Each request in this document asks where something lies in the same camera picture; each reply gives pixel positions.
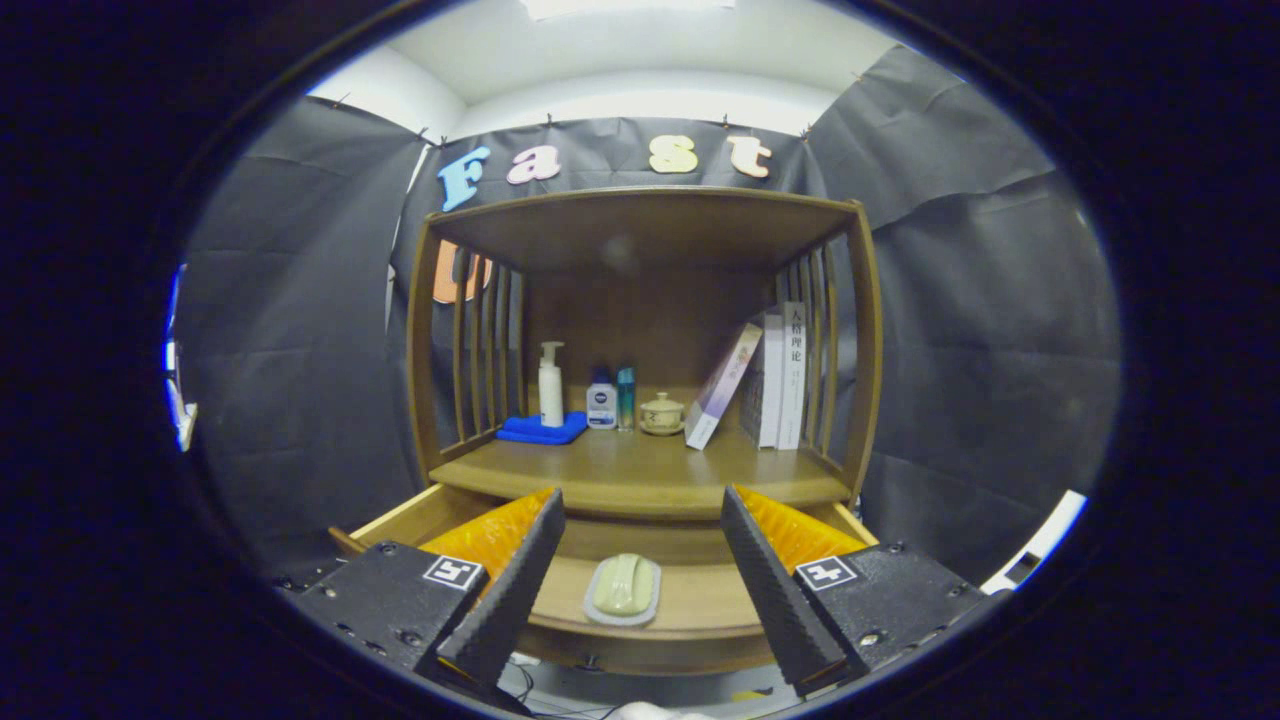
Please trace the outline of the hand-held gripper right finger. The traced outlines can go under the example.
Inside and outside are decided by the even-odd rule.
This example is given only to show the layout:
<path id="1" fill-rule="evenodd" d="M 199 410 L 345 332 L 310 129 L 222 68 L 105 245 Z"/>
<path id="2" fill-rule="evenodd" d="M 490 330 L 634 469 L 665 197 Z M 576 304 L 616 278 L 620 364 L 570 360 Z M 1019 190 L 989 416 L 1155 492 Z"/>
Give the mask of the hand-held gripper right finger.
<path id="1" fill-rule="evenodd" d="M 744 486 L 719 524 L 771 652 L 797 694 L 893 667 L 998 606 L 901 542 L 874 544 Z"/>

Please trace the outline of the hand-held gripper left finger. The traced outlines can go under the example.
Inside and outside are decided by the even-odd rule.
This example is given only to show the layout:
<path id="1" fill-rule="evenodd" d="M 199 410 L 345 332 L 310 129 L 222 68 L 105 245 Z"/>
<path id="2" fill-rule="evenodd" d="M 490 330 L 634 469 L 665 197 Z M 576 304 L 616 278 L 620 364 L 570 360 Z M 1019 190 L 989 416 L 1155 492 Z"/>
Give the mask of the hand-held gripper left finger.
<path id="1" fill-rule="evenodd" d="M 564 524 L 563 495 L 548 487 L 425 544 L 383 541 L 292 601 L 392 667 L 494 691 Z"/>

